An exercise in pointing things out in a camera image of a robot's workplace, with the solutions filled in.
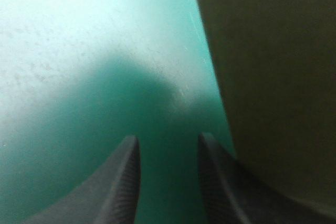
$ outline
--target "textured black plastic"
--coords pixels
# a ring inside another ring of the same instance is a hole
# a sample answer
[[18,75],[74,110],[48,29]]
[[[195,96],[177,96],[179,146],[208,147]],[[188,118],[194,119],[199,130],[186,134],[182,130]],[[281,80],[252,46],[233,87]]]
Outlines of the textured black plastic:
[[131,224],[139,189],[139,142],[128,136],[85,182],[22,224]]
[[198,175],[210,224],[336,224],[260,182],[208,133],[198,138]]

